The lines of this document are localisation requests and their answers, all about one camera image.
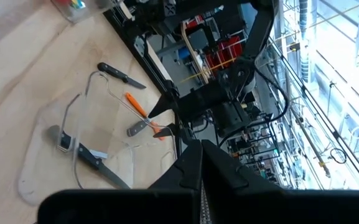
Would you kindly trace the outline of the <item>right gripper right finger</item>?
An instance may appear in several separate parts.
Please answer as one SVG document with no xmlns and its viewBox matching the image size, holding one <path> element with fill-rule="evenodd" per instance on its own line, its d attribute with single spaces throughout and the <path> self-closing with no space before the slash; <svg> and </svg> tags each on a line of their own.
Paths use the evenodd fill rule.
<svg viewBox="0 0 359 224">
<path fill-rule="evenodd" d="M 211 141 L 202 147 L 213 224 L 359 224 L 359 190 L 284 189 Z"/>
</svg>

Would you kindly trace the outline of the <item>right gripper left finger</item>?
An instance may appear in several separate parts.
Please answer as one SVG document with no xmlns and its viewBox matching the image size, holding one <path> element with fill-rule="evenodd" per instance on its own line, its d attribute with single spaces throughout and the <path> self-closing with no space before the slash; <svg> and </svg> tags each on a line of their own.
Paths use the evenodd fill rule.
<svg viewBox="0 0 359 224">
<path fill-rule="evenodd" d="M 37 224 L 200 224 L 201 174 L 193 140 L 148 189 L 63 190 L 40 204 Z"/>
</svg>

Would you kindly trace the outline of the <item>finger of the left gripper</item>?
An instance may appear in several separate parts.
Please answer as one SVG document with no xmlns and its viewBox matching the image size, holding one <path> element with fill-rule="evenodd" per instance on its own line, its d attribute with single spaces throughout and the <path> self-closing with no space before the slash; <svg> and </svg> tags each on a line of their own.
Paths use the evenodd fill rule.
<svg viewBox="0 0 359 224">
<path fill-rule="evenodd" d="M 161 95 L 156 105 L 153 107 L 151 112 L 149 113 L 149 118 L 154 118 L 159 114 L 167 111 L 174 110 L 177 107 L 179 97 L 174 95 Z"/>
<path fill-rule="evenodd" d="M 168 136 L 175 136 L 180 132 L 180 126 L 178 124 L 171 123 L 168 126 L 161 128 L 156 134 L 153 135 L 154 138 L 163 138 Z"/>
</svg>

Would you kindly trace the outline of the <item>slim black-handled knife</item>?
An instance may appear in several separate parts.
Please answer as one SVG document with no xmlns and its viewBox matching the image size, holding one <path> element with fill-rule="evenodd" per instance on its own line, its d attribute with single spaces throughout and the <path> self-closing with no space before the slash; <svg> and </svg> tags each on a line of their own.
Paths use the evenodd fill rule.
<svg viewBox="0 0 359 224">
<path fill-rule="evenodd" d="M 115 174 L 110 168 L 105 166 L 100 158 L 95 157 L 90 150 L 88 150 L 83 144 L 78 148 L 79 158 L 93 170 L 95 170 L 100 176 L 106 179 L 112 186 L 119 189 L 130 189 L 129 185 Z"/>
</svg>

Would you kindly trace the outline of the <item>knife with thick black handle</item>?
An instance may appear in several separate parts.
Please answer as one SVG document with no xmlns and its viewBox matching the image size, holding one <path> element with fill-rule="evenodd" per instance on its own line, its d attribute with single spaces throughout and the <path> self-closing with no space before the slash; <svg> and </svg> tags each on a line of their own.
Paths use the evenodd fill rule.
<svg viewBox="0 0 359 224">
<path fill-rule="evenodd" d="M 57 143 L 64 151 L 69 150 L 71 143 L 71 136 L 65 131 L 61 131 L 58 125 L 53 125 L 46 130 L 47 137 L 53 142 Z M 78 157 L 82 159 L 107 159 L 108 155 L 105 152 L 100 152 L 92 149 L 88 149 L 82 143 L 79 144 Z"/>
</svg>

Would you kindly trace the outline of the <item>orange silicone spatula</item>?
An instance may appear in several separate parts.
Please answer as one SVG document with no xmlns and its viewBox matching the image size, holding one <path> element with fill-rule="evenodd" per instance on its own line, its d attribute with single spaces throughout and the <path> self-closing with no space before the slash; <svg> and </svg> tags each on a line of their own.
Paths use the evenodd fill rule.
<svg viewBox="0 0 359 224">
<path fill-rule="evenodd" d="M 129 92 L 126 92 L 125 93 L 125 98 L 134 107 L 134 109 L 142 116 L 143 120 L 149 119 L 148 114 L 146 113 L 146 111 L 138 103 L 138 101 L 135 99 L 135 97 L 133 97 L 132 94 L 130 94 Z M 148 126 L 148 127 L 152 128 L 155 134 L 160 130 L 159 125 L 156 122 L 152 121 L 152 120 L 151 120 L 151 125 Z"/>
</svg>

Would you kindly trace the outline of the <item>wide silver blade knife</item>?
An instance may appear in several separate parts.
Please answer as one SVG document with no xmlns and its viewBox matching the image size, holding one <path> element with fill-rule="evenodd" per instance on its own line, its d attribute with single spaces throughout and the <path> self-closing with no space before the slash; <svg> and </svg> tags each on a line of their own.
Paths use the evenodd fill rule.
<svg viewBox="0 0 359 224">
<path fill-rule="evenodd" d="M 150 119 L 140 120 L 137 123 L 130 126 L 126 130 L 126 134 L 128 137 L 133 137 L 133 136 L 137 135 L 138 133 L 140 133 L 145 127 L 150 126 L 150 125 L 151 125 Z"/>
</svg>

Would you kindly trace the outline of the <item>red storage crate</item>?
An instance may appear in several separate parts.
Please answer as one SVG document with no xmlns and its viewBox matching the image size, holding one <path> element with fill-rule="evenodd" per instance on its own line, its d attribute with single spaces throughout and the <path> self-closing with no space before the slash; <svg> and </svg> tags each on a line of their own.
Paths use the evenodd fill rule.
<svg viewBox="0 0 359 224">
<path fill-rule="evenodd" d="M 233 35 L 219 41 L 213 50 L 209 50 L 205 57 L 210 71 L 216 74 L 220 70 L 229 68 L 235 58 L 243 52 L 242 42 L 239 35 Z"/>
</svg>

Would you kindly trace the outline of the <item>black-bladed knife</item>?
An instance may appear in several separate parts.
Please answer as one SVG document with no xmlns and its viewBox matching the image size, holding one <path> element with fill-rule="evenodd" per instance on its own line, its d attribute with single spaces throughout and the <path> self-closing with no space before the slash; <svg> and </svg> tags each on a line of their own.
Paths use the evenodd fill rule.
<svg viewBox="0 0 359 224">
<path fill-rule="evenodd" d="M 97 68 L 98 68 L 99 71 L 105 72 L 108 75 L 111 75 L 112 77 L 115 77 L 115 78 L 121 80 L 123 83 L 126 83 L 128 85 L 131 85 L 131 86 L 133 86 L 135 88 L 138 88 L 138 89 L 141 89 L 141 90 L 146 89 L 146 86 L 144 86 L 143 84 L 137 82 L 136 80 L 133 80 L 127 74 L 125 74 L 125 73 L 121 72 L 120 70 L 108 65 L 107 63 L 100 62 L 97 65 Z"/>
</svg>

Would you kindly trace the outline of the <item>clear plastic bin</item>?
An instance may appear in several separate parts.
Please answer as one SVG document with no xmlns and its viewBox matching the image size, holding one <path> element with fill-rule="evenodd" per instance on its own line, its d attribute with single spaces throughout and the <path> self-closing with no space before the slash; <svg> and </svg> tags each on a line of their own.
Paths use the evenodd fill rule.
<svg viewBox="0 0 359 224">
<path fill-rule="evenodd" d="M 18 180 L 19 194 L 27 203 L 37 205 L 64 189 L 124 190 L 112 186 L 78 157 L 80 143 L 107 153 L 102 162 L 130 189 L 149 187 L 173 164 L 177 152 L 173 136 L 154 138 L 148 126 L 127 136 L 126 130 L 143 118 L 125 98 L 126 92 L 146 111 L 159 99 L 155 90 L 133 90 L 105 73 L 93 72 L 39 110 Z M 175 118 L 166 111 L 151 120 L 161 129 Z M 69 150 L 47 137 L 46 130 L 53 125 L 71 136 Z"/>
<path fill-rule="evenodd" d="M 119 6 L 124 0 L 82 0 L 86 5 L 83 9 L 72 7 L 72 0 L 50 1 L 66 20 L 75 24 Z"/>
</svg>

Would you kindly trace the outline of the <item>silver ventilation duct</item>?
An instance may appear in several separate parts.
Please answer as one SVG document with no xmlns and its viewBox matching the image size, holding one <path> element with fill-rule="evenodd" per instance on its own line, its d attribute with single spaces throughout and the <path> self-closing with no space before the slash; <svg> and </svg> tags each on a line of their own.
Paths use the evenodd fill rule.
<svg viewBox="0 0 359 224">
<path fill-rule="evenodd" d="M 308 27 L 308 0 L 299 0 L 299 28 L 301 34 L 300 40 L 300 65 L 301 65 L 301 78 L 305 83 L 310 82 L 310 63 L 309 63 L 309 50 L 307 46 L 309 44 L 307 38 Z"/>
</svg>

